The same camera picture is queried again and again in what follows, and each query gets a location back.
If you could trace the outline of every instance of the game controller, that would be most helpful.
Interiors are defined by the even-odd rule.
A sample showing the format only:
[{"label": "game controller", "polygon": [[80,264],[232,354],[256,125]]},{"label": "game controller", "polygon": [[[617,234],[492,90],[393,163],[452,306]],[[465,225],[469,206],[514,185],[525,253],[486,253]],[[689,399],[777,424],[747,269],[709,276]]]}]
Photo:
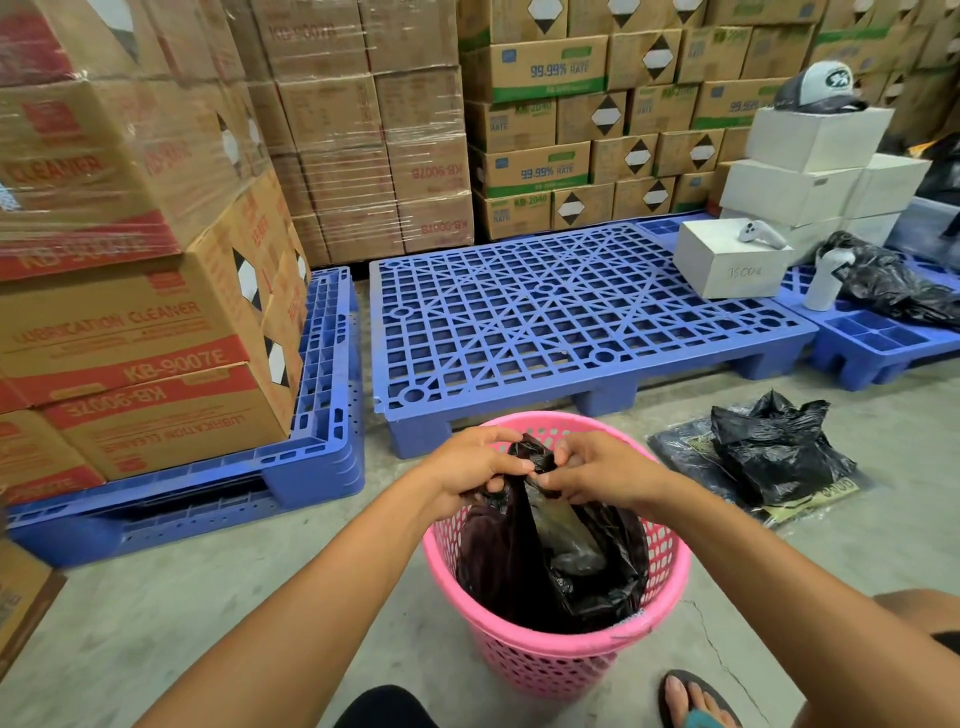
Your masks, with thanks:
[{"label": "game controller", "polygon": [[776,251],[781,251],[787,247],[787,242],[783,236],[762,220],[752,220],[747,223],[736,239],[741,243],[761,243]]}]

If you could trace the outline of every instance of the forearm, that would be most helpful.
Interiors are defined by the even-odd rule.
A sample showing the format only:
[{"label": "forearm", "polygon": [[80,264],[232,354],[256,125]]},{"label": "forearm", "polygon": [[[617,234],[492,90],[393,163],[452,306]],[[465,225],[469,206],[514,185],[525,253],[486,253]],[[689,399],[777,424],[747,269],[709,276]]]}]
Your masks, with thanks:
[{"label": "forearm", "polygon": [[951,652],[682,476],[656,511],[822,715],[844,725],[960,725]]},{"label": "forearm", "polygon": [[430,523],[415,477],[384,491],[137,728],[313,728]]}]

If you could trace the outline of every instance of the green printed label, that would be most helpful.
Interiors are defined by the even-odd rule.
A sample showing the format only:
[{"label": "green printed label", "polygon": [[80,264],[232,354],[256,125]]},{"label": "green printed label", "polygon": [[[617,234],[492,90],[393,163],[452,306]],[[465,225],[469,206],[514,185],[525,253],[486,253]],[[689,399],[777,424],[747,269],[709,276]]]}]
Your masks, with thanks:
[{"label": "green printed label", "polygon": [[579,187],[587,184],[589,174],[575,175],[567,177],[565,180],[550,180],[547,182],[529,182],[527,184],[505,184],[502,187],[490,187],[487,190],[487,197],[510,197],[511,195],[527,195],[531,192],[546,192],[551,189],[563,189],[564,187]]}]

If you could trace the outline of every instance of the black plastic bag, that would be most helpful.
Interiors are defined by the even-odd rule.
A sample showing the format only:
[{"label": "black plastic bag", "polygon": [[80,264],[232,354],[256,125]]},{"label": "black plastic bag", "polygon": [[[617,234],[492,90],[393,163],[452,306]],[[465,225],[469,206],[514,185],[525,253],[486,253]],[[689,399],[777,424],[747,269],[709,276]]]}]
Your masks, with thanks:
[{"label": "black plastic bag", "polygon": [[856,255],[851,266],[834,273],[843,281],[843,298],[898,321],[960,331],[960,297],[908,268],[896,252],[843,231],[831,235],[821,252],[834,248]]},{"label": "black plastic bag", "polygon": [[811,496],[856,470],[856,463],[833,449],[824,434],[829,407],[816,400],[797,409],[774,390],[746,415],[713,407],[713,447],[723,467],[763,505]]},{"label": "black plastic bag", "polygon": [[[532,460],[537,473],[556,468],[553,453],[529,435],[510,454]],[[578,575],[542,542],[531,506],[540,491],[533,482],[508,475],[505,492],[505,506],[503,499],[475,506],[464,523],[457,580],[468,594],[513,624],[553,634],[594,632],[636,614],[649,575],[636,515],[600,503],[564,504],[589,535],[586,550],[596,547],[603,555],[601,569]]]}]

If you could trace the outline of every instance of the toe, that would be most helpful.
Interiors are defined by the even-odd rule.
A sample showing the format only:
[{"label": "toe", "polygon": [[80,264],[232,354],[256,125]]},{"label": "toe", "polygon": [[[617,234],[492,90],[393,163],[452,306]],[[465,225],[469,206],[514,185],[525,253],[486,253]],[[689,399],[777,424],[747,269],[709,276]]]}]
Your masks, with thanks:
[{"label": "toe", "polygon": [[690,712],[690,702],[686,695],[686,688],[676,677],[670,675],[666,679],[666,704],[670,709],[670,719],[674,728],[683,728],[686,715]]}]

